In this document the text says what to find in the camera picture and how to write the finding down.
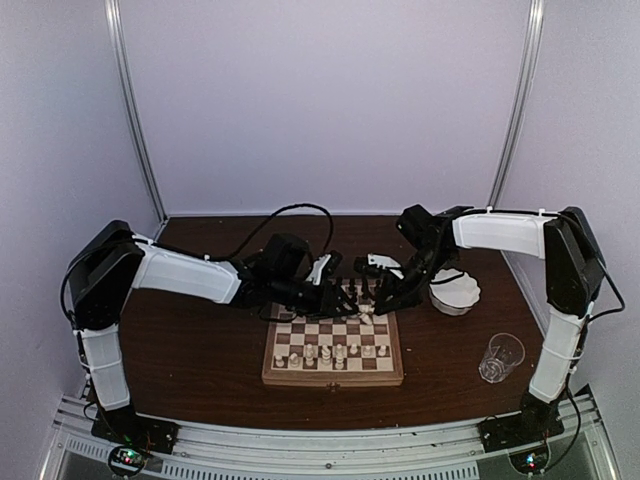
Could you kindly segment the white knight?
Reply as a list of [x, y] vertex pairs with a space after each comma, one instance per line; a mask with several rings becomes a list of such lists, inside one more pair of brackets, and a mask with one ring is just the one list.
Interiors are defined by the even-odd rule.
[[373, 324], [373, 314], [369, 310], [361, 310], [357, 314], [357, 318], [365, 325]]

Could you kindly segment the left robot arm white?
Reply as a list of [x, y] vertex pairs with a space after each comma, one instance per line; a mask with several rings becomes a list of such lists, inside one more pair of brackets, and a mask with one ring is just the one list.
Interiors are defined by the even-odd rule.
[[144, 433], [142, 419], [134, 415], [121, 349], [124, 321], [148, 326], [160, 307], [169, 310], [166, 321], [176, 321], [179, 310], [194, 306], [218, 313], [279, 304], [296, 317], [319, 319], [357, 313], [356, 302], [331, 278], [341, 261], [337, 251], [324, 247], [313, 255], [305, 239], [274, 233], [262, 248], [246, 254], [254, 236], [248, 234], [227, 254], [197, 254], [113, 220], [68, 264], [60, 307], [106, 413], [104, 425], [121, 443], [133, 444]]

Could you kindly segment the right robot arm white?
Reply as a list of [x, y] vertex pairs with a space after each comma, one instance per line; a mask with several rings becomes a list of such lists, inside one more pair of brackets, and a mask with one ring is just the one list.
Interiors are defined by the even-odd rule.
[[502, 210], [454, 206], [430, 213], [406, 208], [396, 230], [413, 249], [403, 263], [381, 254], [364, 259], [382, 277], [375, 311], [383, 314], [418, 305], [427, 283], [461, 250], [492, 250], [529, 256], [542, 264], [549, 317], [537, 366], [513, 419], [519, 440], [535, 440], [551, 424], [550, 410], [564, 394], [590, 323], [599, 318], [595, 302], [613, 280], [583, 209]]

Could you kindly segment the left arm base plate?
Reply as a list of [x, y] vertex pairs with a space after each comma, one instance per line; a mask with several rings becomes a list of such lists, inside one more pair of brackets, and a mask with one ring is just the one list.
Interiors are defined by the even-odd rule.
[[176, 423], [140, 416], [132, 405], [110, 411], [99, 407], [91, 428], [94, 437], [163, 454], [173, 452], [178, 432]]

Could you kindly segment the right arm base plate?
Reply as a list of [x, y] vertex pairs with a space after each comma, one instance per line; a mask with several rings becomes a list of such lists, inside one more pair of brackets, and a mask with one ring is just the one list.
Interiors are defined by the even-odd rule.
[[520, 414], [487, 418], [477, 427], [486, 453], [541, 442], [565, 431], [563, 423], [559, 420], [552, 422], [551, 426], [543, 431], [526, 429]]

